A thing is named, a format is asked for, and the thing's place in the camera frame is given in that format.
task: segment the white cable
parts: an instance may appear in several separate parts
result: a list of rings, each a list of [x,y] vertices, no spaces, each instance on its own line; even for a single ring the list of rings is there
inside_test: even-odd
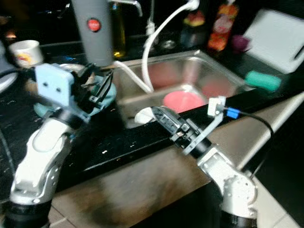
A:
[[[143,52],[142,56],[142,77],[145,84],[154,91],[153,85],[151,83],[151,79],[149,76],[148,71],[148,56],[150,52],[150,48],[155,40],[155,38],[158,36],[158,34],[161,32],[161,30],[171,21],[176,15],[178,15],[180,12],[184,10],[195,10],[199,6],[198,0],[190,0],[187,4],[179,7],[177,10],[175,10],[160,26],[159,28],[148,38],[146,47]]]
[[[120,67],[124,72],[146,93],[152,93],[153,90],[151,90],[126,64],[120,62],[120,61],[114,61],[114,65],[117,67]]]

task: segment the purple cup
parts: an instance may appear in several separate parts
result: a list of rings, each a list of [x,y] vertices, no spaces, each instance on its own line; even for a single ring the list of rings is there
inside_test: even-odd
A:
[[[242,35],[234,35],[231,40],[232,48],[235,53],[243,53],[249,51],[251,47],[249,47],[250,39],[244,37]]]

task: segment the stainless steel sink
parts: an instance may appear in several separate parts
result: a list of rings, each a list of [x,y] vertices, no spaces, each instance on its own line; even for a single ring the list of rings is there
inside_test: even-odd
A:
[[[142,78],[141,59],[125,64]],[[152,94],[146,94],[121,69],[114,70],[117,102],[127,128],[137,127],[135,115],[148,106],[163,105],[164,97],[170,92],[192,92],[207,104],[211,96],[230,97],[250,90],[237,75],[201,51],[149,58],[148,69],[155,89]]]

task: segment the gray water filter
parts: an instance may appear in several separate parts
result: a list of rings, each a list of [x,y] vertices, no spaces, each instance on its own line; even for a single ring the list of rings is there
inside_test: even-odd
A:
[[[72,0],[80,37],[89,63],[113,62],[110,6],[107,0]]]

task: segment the sponge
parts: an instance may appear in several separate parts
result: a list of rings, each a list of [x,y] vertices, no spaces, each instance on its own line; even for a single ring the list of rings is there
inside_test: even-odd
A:
[[[247,73],[245,82],[249,86],[260,87],[273,92],[280,87],[282,79],[252,70]]]

